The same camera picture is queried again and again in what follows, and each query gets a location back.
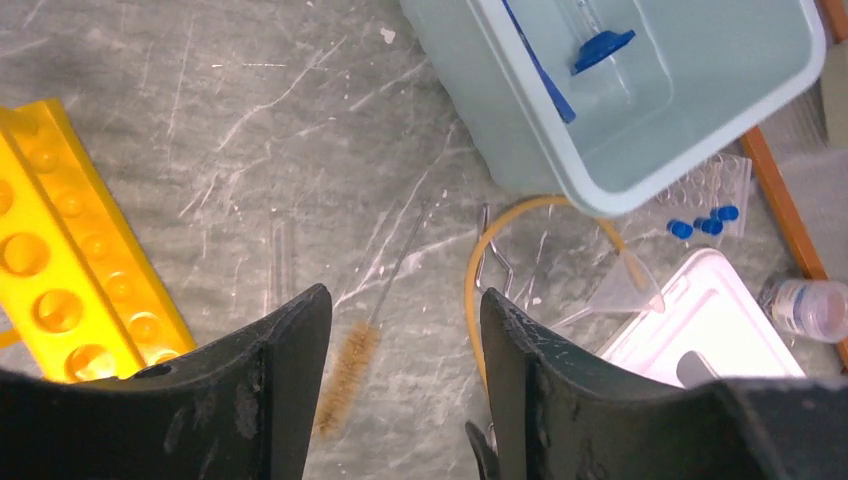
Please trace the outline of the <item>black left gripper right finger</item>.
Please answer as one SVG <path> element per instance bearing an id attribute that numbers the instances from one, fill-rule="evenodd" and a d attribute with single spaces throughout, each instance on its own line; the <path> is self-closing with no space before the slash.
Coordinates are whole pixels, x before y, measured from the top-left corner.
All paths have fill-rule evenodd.
<path id="1" fill-rule="evenodd" d="M 474 308 L 496 439 L 465 426 L 483 479 L 843 479 L 845 378 L 690 390 L 619 368 L 494 289 Z"/>

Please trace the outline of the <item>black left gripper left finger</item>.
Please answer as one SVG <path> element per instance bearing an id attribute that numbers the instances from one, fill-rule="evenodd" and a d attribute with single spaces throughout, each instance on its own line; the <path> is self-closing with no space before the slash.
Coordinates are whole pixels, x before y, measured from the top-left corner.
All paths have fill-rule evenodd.
<path id="1" fill-rule="evenodd" d="M 191 353 L 121 380 L 1 374 L 5 479 L 299 479 L 332 322 L 316 284 Z"/>

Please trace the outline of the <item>brown test tube brush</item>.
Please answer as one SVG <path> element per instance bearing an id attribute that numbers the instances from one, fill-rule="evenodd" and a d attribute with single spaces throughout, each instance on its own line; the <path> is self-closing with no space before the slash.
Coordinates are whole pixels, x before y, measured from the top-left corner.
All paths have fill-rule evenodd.
<path id="1" fill-rule="evenodd" d="M 412 242 L 427 216 L 428 203 L 428 199 L 421 203 L 419 216 L 371 314 L 366 320 L 356 322 L 351 327 L 338 351 L 327 385 L 319 395 L 312 429 L 312 435 L 315 438 L 327 440 L 345 425 L 359 387 L 379 345 L 380 327 L 376 321 L 395 278 L 408 256 Z"/>

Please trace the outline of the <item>clear plastic funnel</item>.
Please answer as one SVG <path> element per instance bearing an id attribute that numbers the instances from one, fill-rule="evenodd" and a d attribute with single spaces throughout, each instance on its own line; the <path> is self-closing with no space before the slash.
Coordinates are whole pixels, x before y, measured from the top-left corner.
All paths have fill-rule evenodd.
<path id="1" fill-rule="evenodd" d="M 665 309 L 665 300 L 654 276 L 635 254 L 624 250 L 586 304 L 551 325 L 550 329 L 562 329 L 591 314 L 664 313 Z"/>

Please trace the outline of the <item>yellow rubber tubing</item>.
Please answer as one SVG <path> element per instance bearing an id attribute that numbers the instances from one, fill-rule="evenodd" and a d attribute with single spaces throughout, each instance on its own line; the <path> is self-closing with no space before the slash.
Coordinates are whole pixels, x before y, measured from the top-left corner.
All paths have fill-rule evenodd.
<path id="1" fill-rule="evenodd" d="M 494 220 L 490 220 L 487 216 L 483 217 L 479 238 L 472 250 L 466 271 L 463 305 L 472 353 L 477 371 L 482 381 L 483 391 L 485 393 L 489 392 L 488 378 L 483 345 L 479 332 L 479 321 L 476 317 L 477 307 L 475 306 L 474 300 L 475 293 L 483 290 L 480 285 L 480 278 L 483 271 L 486 251 L 495 244 L 495 237 L 501 232 L 501 230 L 516 220 L 520 215 L 536 208 L 570 205 L 571 203 L 563 196 L 537 196 L 515 204 L 511 208 L 503 211 L 500 216 Z M 634 284 L 636 292 L 645 297 L 644 300 L 637 303 L 637 307 L 634 310 L 636 312 L 663 312 L 665 309 L 664 300 L 662 298 L 662 294 L 658 290 L 658 286 L 653 275 L 647 270 L 641 260 L 639 260 L 638 257 L 628 249 L 623 238 L 615 230 L 611 221 L 597 218 L 595 222 L 606 234 L 609 242 L 617 250 L 618 260 L 624 265 L 627 278 Z"/>

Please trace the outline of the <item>blue safety glasses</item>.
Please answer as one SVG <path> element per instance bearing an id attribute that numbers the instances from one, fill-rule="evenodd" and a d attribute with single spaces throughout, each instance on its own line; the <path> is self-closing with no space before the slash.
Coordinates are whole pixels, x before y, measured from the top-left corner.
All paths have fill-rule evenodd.
<path id="1" fill-rule="evenodd" d="M 566 124 L 573 122 L 576 119 L 576 113 L 540 63 L 509 1 L 502 0 L 502 3 L 561 120 Z"/>

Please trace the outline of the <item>blue item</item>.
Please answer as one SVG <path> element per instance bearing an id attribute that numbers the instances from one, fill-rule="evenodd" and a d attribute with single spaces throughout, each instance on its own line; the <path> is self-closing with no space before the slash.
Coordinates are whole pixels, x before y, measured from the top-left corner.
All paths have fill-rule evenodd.
<path id="1" fill-rule="evenodd" d="M 574 60 L 571 72 L 577 75 L 597 65 L 604 59 L 628 45 L 636 36 L 634 30 L 617 33 L 604 30 L 587 40 L 580 46 Z"/>

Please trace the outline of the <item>blue capped test tube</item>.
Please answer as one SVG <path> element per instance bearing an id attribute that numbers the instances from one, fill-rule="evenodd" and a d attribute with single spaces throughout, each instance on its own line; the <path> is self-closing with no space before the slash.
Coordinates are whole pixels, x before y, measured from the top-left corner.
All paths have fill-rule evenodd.
<path id="1" fill-rule="evenodd" d="M 711 216 L 721 222 L 733 222 L 739 218 L 740 211 L 735 205 L 724 205 L 714 208 Z"/>

